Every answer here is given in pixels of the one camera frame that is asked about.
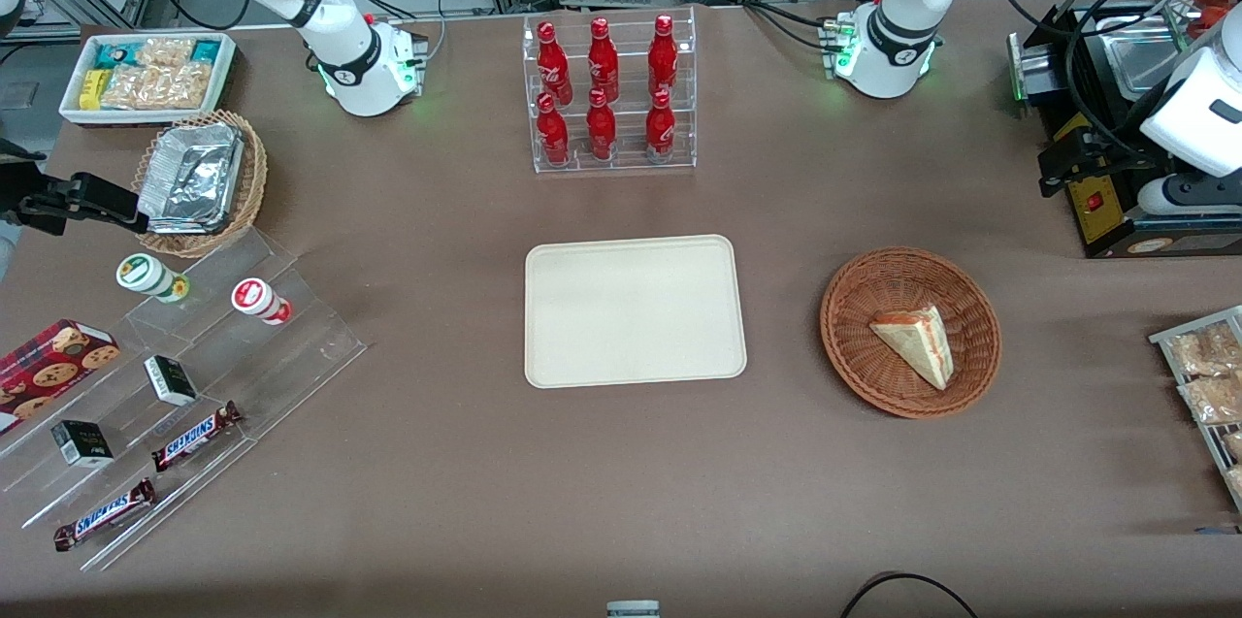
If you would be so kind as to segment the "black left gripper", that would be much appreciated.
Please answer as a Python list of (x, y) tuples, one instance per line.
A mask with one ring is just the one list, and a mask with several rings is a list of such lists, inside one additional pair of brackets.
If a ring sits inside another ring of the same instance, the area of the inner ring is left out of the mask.
[(1046, 148), (1038, 154), (1040, 194), (1043, 199), (1052, 199), (1072, 184), (1092, 177), (1158, 177), (1167, 172), (1165, 158), (1122, 150), (1122, 146), (1103, 141), (1092, 127), (1069, 128), (1063, 132), (1063, 141), (1071, 148)]

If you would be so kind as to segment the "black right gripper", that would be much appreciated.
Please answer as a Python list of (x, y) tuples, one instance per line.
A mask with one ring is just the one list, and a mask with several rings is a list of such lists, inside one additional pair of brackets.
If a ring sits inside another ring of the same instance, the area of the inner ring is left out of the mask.
[(1, 217), (5, 223), (29, 226), (45, 235), (65, 235), (70, 220), (93, 220), (127, 232), (147, 233), (149, 217), (138, 212), (139, 197), (132, 190), (89, 172), (75, 172), (65, 187), (72, 202), (68, 204), (61, 187), (63, 181), (41, 171), (39, 164), (46, 161), (48, 155), (42, 151), (1, 141)]

